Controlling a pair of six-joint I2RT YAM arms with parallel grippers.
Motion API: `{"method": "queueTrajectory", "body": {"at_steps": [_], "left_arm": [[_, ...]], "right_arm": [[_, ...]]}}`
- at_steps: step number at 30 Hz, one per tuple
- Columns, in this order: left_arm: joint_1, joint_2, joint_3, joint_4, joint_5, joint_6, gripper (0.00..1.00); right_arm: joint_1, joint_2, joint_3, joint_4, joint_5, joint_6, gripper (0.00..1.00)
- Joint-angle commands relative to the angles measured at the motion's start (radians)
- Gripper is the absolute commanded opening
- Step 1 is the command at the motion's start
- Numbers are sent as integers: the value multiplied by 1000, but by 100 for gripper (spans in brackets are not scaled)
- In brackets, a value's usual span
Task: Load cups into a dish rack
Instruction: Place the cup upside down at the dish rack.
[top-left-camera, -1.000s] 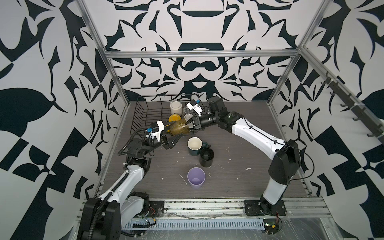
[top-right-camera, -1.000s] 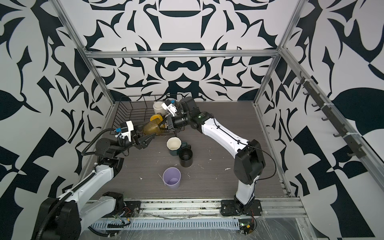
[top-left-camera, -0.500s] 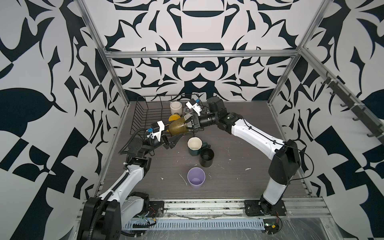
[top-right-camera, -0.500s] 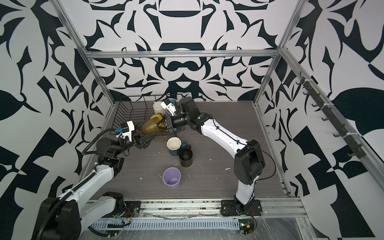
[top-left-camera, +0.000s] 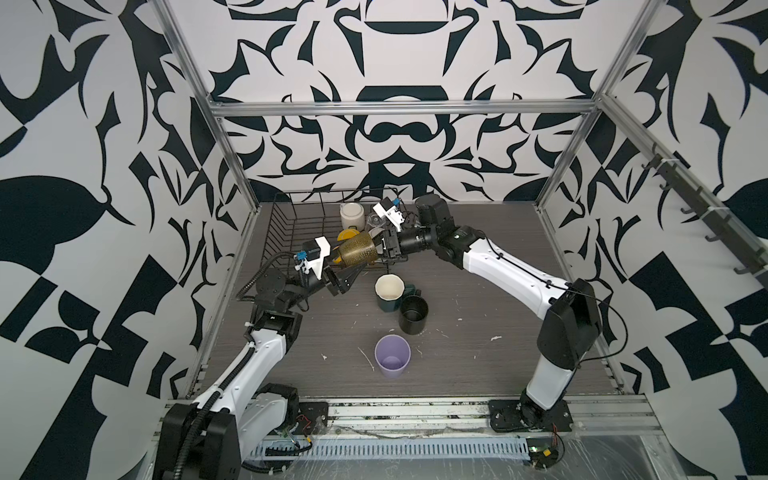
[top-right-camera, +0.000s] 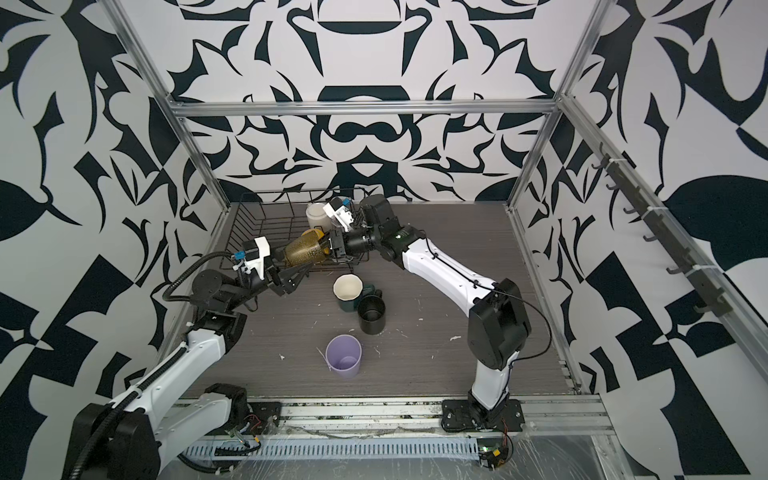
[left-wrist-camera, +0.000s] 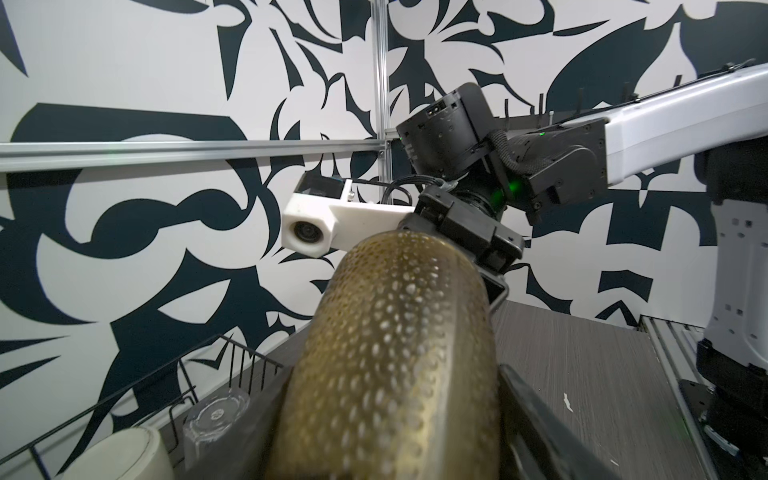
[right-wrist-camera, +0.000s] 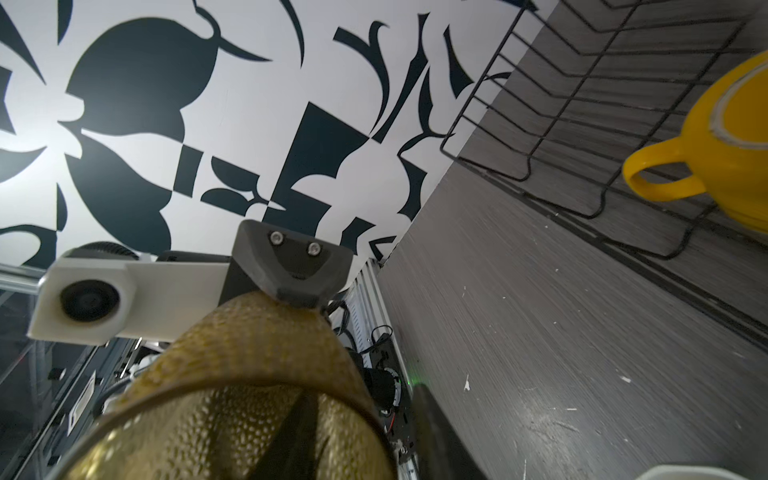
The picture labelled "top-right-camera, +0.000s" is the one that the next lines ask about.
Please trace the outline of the white mug red inside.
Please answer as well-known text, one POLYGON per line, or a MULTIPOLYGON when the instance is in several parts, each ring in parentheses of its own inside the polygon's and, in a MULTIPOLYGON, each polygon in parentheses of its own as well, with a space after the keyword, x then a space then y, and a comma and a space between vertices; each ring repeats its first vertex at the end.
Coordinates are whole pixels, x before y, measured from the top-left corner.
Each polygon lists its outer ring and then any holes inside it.
POLYGON ((310 228, 328 232, 333 228, 333 225, 331 218, 324 210, 324 206, 324 203, 308 204, 305 210, 305 216, 310 228))

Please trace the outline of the olive glass cup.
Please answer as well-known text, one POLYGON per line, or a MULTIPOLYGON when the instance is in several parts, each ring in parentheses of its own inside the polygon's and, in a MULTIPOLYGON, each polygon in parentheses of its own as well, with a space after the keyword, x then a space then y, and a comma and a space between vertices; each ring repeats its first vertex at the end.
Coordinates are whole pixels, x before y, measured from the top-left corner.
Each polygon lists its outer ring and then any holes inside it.
POLYGON ((284 263, 287 266, 300 266, 323 262, 327 257, 324 238, 325 233, 322 230, 306 230, 284 248, 284 263))

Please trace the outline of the dark green mug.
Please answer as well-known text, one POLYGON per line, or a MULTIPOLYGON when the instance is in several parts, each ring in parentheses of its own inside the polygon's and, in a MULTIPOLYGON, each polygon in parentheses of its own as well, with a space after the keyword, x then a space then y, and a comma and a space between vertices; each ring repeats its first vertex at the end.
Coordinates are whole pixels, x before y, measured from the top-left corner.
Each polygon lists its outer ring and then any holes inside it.
POLYGON ((365 283, 355 274, 339 276, 333 284, 333 294, 343 312, 356 311, 360 302, 367 296, 382 296, 382 291, 373 284, 365 283))

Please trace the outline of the black mug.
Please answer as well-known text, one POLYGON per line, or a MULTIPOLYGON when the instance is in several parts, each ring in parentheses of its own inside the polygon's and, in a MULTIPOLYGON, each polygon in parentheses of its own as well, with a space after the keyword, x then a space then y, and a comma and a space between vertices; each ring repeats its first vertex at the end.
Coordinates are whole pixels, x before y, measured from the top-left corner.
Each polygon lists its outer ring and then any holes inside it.
POLYGON ((386 325, 386 304, 377 295, 368 295, 361 299, 357 314, 360 329, 367 335, 378 335, 386 325))

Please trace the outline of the lavender cup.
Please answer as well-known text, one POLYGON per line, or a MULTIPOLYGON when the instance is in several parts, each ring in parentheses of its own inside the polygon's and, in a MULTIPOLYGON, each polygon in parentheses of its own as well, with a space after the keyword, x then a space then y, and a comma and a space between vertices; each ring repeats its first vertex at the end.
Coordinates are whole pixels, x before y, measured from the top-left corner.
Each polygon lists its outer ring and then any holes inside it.
POLYGON ((349 334, 334 337, 326 346, 325 361, 330 371, 344 379, 357 376, 362 360, 362 345, 349 334))

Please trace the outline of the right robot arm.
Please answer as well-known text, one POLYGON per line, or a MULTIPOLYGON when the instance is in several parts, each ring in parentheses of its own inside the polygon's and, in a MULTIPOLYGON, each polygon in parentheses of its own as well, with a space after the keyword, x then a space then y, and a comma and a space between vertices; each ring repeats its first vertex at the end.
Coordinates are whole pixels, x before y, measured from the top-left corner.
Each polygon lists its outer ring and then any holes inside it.
POLYGON ((509 379, 520 361, 531 324, 517 285, 481 276, 441 251, 427 234, 400 223, 386 197, 371 195, 356 208, 348 198, 334 197, 323 215, 339 227, 330 233, 330 250, 339 257, 376 251, 414 274, 467 316, 467 343, 477 366, 468 393, 470 421, 489 428, 502 419, 510 401, 509 379))

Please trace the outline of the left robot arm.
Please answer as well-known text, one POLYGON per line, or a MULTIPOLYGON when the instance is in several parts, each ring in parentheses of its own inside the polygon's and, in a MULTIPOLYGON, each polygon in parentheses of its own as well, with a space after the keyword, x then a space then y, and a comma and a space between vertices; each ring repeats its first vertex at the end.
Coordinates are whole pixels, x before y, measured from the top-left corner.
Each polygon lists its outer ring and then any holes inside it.
POLYGON ((240 340, 247 320, 238 307, 266 290, 296 290, 310 262, 233 254, 236 277, 206 269, 220 252, 196 260, 162 297, 198 310, 179 345, 149 373, 105 404, 91 403, 73 422, 62 476, 65 479, 155 479, 204 434, 238 430, 248 414, 244 388, 215 384, 192 405, 169 412, 181 395, 240 340))

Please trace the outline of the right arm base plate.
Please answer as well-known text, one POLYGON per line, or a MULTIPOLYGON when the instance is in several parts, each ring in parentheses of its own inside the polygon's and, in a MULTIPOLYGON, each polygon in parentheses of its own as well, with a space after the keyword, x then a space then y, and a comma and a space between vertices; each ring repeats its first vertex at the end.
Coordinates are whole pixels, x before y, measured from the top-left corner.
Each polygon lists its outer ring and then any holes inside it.
POLYGON ((512 398, 503 399, 491 410, 474 399, 443 400, 441 409, 440 425, 449 433, 481 430, 521 432, 526 423, 520 401, 512 398))

